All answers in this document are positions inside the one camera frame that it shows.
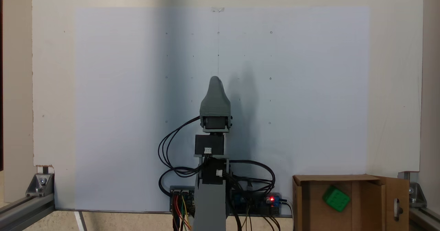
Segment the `grey rounded gripper finger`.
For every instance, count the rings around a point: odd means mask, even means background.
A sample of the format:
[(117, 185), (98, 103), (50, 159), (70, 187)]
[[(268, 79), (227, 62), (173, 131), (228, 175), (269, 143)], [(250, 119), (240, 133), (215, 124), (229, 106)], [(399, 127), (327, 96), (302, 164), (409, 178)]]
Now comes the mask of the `grey rounded gripper finger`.
[(230, 117), (231, 103), (226, 95), (222, 81), (212, 76), (206, 96), (201, 101), (200, 117)]

